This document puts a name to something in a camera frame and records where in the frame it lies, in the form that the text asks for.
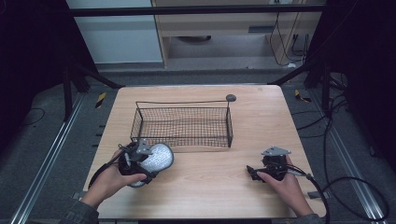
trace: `gray sleeve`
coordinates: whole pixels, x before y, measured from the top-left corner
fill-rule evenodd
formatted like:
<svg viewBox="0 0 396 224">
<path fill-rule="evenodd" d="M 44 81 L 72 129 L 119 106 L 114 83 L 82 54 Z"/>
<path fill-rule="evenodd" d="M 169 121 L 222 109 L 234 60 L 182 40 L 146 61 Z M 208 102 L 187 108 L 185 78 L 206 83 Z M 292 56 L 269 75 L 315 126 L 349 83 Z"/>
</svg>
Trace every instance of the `gray sleeve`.
<svg viewBox="0 0 396 224">
<path fill-rule="evenodd" d="M 59 223 L 61 224 L 96 224 L 98 223 L 99 213 L 89 205 L 77 201 L 70 210 L 64 215 Z"/>
<path fill-rule="evenodd" d="M 317 214 L 311 214 L 297 218 L 294 224 L 323 224 L 323 221 Z"/>
</svg>

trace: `wrist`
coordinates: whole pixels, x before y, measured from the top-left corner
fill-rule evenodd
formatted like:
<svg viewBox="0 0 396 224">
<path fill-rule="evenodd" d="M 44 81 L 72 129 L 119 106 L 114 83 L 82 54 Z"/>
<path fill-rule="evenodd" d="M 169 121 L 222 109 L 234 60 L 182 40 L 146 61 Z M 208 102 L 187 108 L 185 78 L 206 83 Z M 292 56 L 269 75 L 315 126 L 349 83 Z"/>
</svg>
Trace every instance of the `wrist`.
<svg viewBox="0 0 396 224">
<path fill-rule="evenodd" d="M 97 209 L 99 207 L 99 205 L 103 202 L 103 199 L 98 198 L 97 196 L 94 196 L 92 194 L 90 194 L 90 192 L 88 191 L 81 199 L 80 201 L 82 203 L 87 204 L 88 206 Z"/>
<path fill-rule="evenodd" d="M 298 208 L 294 208 L 293 212 L 296 214 L 297 217 L 305 217 L 314 214 L 314 211 L 311 209 L 311 207 L 308 204 L 304 206 L 300 206 Z"/>
</svg>

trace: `black wire basket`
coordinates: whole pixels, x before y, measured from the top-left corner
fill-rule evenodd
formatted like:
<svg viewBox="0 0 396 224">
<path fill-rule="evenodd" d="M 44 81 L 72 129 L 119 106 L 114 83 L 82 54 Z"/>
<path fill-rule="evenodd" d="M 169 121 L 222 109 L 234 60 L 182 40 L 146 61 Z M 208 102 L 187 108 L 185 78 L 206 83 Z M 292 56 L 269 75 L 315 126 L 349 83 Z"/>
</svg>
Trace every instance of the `black wire basket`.
<svg viewBox="0 0 396 224">
<path fill-rule="evenodd" d="M 160 103 L 136 102 L 132 141 L 146 139 L 149 145 L 164 143 L 169 147 L 231 147 L 233 126 L 230 102 L 224 101 Z"/>
</svg>

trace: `gray floor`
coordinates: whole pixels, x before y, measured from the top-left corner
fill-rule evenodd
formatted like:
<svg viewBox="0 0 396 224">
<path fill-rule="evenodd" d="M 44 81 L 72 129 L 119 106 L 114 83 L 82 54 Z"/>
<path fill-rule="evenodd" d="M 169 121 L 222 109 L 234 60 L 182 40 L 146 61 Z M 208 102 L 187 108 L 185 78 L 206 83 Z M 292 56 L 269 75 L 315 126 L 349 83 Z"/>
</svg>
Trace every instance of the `gray floor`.
<svg viewBox="0 0 396 224">
<path fill-rule="evenodd" d="M 166 68 L 148 67 L 118 73 L 106 71 L 103 75 L 127 86 L 265 84 L 283 77 L 291 69 L 275 62 L 270 46 L 262 35 L 213 36 L 207 42 L 186 42 L 186 39 L 175 38 Z M 296 89 L 311 99 L 316 99 L 320 94 L 320 88 L 306 91 L 302 85 L 303 80 L 304 75 L 301 75 L 282 86 L 297 128 L 321 116 L 319 106 L 315 103 L 318 101 L 308 103 L 295 98 Z M 74 100 L 82 99 L 80 110 L 40 193 L 35 198 L 35 206 L 31 208 L 28 217 L 30 222 L 51 222 L 59 219 L 73 203 L 73 193 L 83 188 L 100 141 L 100 134 L 117 94 L 117 90 L 112 90 L 102 83 L 91 78 L 89 81 L 92 87 L 88 93 L 74 91 Z M 106 98 L 101 108 L 95 108 L 101 92 L 106 92 Z M 332 91 L 332 97 L 340 93 Z M 9 154 L 0 160 L 0 219 L 4 223 L 8 223 L 17 211 L 63 125 L 62 86 L 39 93 L 33 108 L 38 109 L 32 109 L 29 113 L 26 125 L 21 127 L 19 134 L 9 145 Z M 388 200 L 391 213 L 387 222 L 396 223 L 396 202 L 393 193 L 396 189 L 396 176 L 384 159 L 370 156 L 369 146 L 353 116 L 347 111 L 347 105 L 333 114 L 332 132 L 328 135 L 326 148 L 323 146 L 323 137 L 315 137 L 324 133 L 325 126 L 325 121 L 321 121 L 299 131 L 315 179 L 322 187 L 326 185 L 324 158 L 328 164 L 327 172 L 330 179 L 351 173 L 361 175 L 374 184 Z M 350 158 L 346 158 L 342 148 L 346 149 Z M 349 181 L 334 186 L 336 194 L 348 206 L 365 215 L 365 201 L 356 193 L 360 189 L 364 190 L 364 187 L 351 184 Z M 378 206 L 384 210 L 376 194 L 374 198 Z M 371 223 L 352 215 L 332 196 L 329 205 L 332 223 Z M 370 208 L 375 208 L 375 204 L 370 204 Z M 286 221 L 273 220 L 274 223 Z"/>
</svg>

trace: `human hand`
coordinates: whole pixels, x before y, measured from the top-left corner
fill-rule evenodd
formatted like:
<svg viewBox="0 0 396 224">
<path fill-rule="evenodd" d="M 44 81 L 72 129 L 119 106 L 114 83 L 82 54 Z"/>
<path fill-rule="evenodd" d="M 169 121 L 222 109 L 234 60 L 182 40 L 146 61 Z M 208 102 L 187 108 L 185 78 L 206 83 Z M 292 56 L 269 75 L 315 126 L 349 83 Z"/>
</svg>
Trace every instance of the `human hand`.
<svg viewBox="0 0 396 224">
<path fill-rule="evenodd" d="M 113 158 L 120 153 L 117 150 Z M 82 197 L 81 201 L 93 208 L 97 208 L 99 204 L 105 199 L 113 196 L 121 188 L 133 184 L 135 182 L 147 178 L 145 174 L 136 175 L 122 175 L 119 171 L 119 166 L 115 161 L 107 169 L 105 169 L 96 180 L 93 182 L 87 193 Z"/>
<path fill-rule="evenodd" d="M 289 156 L 286 156 L 286 161 L 288 164 L 292 165 Z M 300 184 L 294 175 L 286 174 L 281 181 L 272 178 L 266 173 L 257 172 L 257 175 L 274 189 L 282 201 L 293 210 L 297 217 L 303 217 L 314 213 L 306 201 Z"/>
</svg>

